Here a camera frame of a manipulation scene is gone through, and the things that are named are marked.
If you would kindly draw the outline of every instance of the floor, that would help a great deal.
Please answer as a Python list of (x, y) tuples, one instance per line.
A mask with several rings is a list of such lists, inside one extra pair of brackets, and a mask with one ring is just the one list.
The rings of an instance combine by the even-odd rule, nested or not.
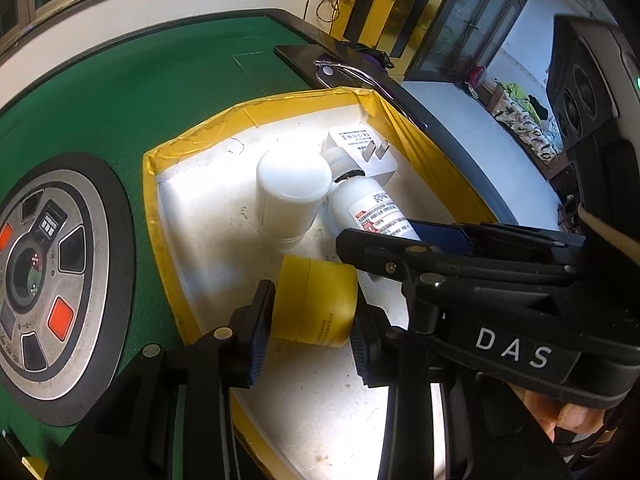
[(519, 224), (558, 230), (558, 196), (479, 102), (450, 83), (405, 81), (402, 86), (462, 144)]

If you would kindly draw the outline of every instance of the bottle label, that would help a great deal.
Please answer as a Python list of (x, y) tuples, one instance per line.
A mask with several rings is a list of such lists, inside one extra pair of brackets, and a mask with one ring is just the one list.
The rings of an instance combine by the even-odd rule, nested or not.
[(365, 195), (349, 208), (349, 214), (363, 231), (418, 239), (402, 211), (384, 191)]

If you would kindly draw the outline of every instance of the red button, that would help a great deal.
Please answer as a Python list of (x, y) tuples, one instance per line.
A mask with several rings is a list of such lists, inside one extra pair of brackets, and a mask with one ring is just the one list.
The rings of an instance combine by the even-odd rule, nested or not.
[(47, 325), (60, 341), (64, 341), (74, 320), (74, 311), (62, 298), (56, 298)]
[(2, 231), (0, 231), (0, 251), (4, 251), (4, 247), (7, 245), (13, 229), (9, 224), (4, 224)]

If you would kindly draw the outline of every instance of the white cylindrical container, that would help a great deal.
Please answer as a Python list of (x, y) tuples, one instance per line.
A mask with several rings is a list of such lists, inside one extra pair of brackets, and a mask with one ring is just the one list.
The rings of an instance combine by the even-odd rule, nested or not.
[(329, 213), (340, 231), (361, 229), (389, 236), (420, 240), (414, 228), (386, 191), (374, 179), (363, 176), (343, 148), (322, 152), (336, 186), (329, 192)]
[(281, 248), (295, 246), (311, 227), (331, 186), (331, 169), (319, 153), (273, 148), (255, 171), (260, 235)]

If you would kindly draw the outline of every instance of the green felt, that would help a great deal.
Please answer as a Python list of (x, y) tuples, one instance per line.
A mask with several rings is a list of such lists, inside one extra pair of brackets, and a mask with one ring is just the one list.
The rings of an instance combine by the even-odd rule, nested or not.
[[(299, 37), (269, 18), (185, 25), (89, 57), (0, 116), (0, 196), (23, 174), (65, 152), (100, 156), (126, 188), (136, 230), (134, 307), (120, 369), (145, 344), (180, 344), (146, 230), (142, 155), (236, 103), (308, 89), (274, 53)], [(73, 428), (45, 426), (0, 388), (0, 429), (49, 460)]]

